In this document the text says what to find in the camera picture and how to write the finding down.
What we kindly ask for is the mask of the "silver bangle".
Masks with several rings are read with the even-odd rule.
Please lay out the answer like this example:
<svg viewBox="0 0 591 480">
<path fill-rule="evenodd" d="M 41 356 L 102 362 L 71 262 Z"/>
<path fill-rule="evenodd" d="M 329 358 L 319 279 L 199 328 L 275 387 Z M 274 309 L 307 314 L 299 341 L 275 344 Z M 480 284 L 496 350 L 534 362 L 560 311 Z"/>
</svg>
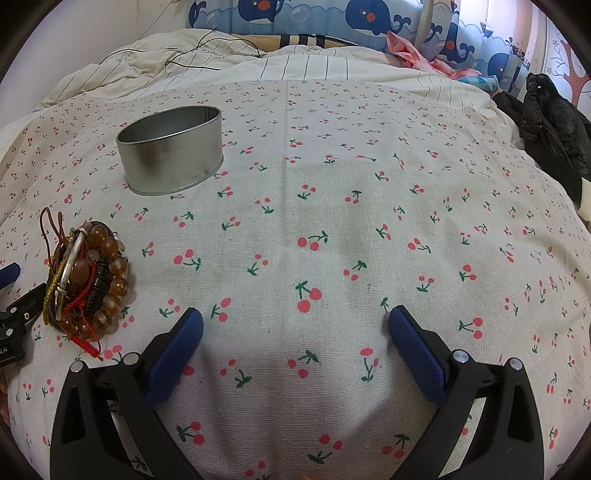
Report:
<svg viewBox="0 0 591 480">
<path fill-rule="evenodd" d="M 84 243 L 86 236 L 89 233 L 91 228 L 91 224 L 85 221 L 79 228 L 77 228 L 74 233 L 73 243 L 67 248 L 65 254 L 65 263 L 63 269 L 61 270 L 61 274 L 59 276 L 59 282 L 55 289 L 55 319 L 57 323 L 61 322 L 62 318 L 62 309 L 65 297 L 67 295 L 67 286 L 69 282 L 69 277 L 72 272 L 74 263 L 76 261 L 77 255 Z"/>
</svg>

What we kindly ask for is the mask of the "silver oval metal tin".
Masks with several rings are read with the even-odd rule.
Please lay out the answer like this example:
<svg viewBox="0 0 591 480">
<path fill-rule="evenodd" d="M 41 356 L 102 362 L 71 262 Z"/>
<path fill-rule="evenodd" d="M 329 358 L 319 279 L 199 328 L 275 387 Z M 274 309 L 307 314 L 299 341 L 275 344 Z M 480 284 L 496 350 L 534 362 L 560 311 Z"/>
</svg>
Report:
<svg viewBox="0 0 591 480">
<path fill-rule="evenodd" d="M 123 128 L 116 144 L 132 192 L 159 196 L 191 188 L 221 168 L 221 110 L 182 106 Z"/>
</svg>

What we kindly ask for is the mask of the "white striped duvet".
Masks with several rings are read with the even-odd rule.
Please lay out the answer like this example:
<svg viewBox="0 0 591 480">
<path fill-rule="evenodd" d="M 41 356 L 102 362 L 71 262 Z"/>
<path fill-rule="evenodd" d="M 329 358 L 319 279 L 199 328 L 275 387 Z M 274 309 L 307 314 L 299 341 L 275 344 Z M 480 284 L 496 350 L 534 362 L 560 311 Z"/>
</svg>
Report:
<svg viewBox="0 0 591 480">
<path fill-rule="evenodd" d="M 454 108 L 488 103 L 474 85 L 402 67 L 394 56 L 365 47 L 290 45 L 266 52 L 222 32 L 181 29 L 120 47 L 63 77 L 37 107 L 83 94 L 113 100 L 196 84 L 321 80 L 389 85 Z"/>
</svg>

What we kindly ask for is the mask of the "cherry print bed sheet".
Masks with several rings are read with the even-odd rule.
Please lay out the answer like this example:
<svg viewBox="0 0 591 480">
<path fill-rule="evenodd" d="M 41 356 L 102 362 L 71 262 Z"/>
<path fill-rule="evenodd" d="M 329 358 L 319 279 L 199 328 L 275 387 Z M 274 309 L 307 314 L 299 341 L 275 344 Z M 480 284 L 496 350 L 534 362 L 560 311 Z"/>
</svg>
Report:
<svg viewBox="0 0 591 480">
<path fill-rule="evenodd" d="M 195 105 L 221 110 L 221 168 L 132 192 L 118 133 Z M 67 229 L 113 229 L 130 291 L 99 358 L 37 322 L 6 371 L 11 427 L 42 475 L 69 366 L 115 365 L 189 307 L 204 340 L 159 414 L 209 479 L 390 477 L 434 413 L 389 338 L 397 305 L 478 361 L 523 360 L 547 475 L 589 423 L 590 236 L 489 100 L 328 81 L 81 95 L 1 144 L 1 261 L 21 267 L 8 299 L 47 278 L 44 207 Z"/>
</svg>

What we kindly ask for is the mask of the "black jacket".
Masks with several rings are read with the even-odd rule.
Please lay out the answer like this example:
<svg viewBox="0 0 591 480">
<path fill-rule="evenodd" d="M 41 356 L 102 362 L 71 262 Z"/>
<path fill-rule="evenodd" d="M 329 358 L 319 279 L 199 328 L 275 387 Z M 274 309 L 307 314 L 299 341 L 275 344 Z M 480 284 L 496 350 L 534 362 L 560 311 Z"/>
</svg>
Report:
<svg viewBox="0 0 591 480">
<path fill-rule="evenodd" d="M 590 121 L 544 73 L 530 73 L 522 101 L 502 91 L 496 106 L 517 125 L 526 153 L 558 181 L 576 207 L 590 183 Z"/>
</svg>

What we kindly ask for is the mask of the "striped pillow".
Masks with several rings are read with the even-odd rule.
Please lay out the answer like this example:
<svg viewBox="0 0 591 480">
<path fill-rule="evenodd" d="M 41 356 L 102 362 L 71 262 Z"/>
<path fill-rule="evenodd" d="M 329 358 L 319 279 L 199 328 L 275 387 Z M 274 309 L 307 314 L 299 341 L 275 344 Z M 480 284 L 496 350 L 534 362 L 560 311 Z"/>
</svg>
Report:
<svg viewBox="0 0 591 480">
<path fill-rule="evenodd" d="M 233 37 L 245 41 L 245 43 L 252 43 L 260 50 L 270 52 L 290 45 L 304 45 L 304 46 L 318 46 L 321 48 L 338 48 L 345 46 L 353 46 L 353 43 L 345 40 L 336 39 L 324 35 L 238 35 L 233 34 Z"/>
</svg>

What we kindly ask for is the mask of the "pink cloth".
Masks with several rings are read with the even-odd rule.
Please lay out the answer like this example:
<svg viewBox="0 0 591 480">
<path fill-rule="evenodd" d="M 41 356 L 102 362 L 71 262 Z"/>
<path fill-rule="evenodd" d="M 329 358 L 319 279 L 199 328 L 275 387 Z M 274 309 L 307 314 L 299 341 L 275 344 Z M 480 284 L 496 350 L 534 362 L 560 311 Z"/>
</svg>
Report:
<svg viewBox="0 0 591 480">
<path fill-rule="evenodd" d="M 408 39 L 400 37 L 392 31 L 387 33 L 387 48 L 406 68 L 426 73 L 437 73 L 453 80 L 482 75 L 480 71 L 475 69 L 456 70 L 439 59 L 428 60 Z"/>
</svg>

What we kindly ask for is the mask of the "blue whale print curtain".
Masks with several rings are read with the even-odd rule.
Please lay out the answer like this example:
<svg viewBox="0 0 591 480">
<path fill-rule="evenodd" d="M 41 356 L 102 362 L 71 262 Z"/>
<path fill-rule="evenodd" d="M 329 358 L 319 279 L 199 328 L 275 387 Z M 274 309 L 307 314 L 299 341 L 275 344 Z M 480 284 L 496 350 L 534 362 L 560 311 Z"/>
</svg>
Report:
<svg viewBox="0 0 591 480">
<path fill-rule="evenodd" d="M 307 35 L 384 51 L 390 33 L 429 60 L 471 68 L 518 94 L 529 64 L 515 44 L 520 1 L 194 1 L 187 23 L 239 35 Z"/>
</svg>

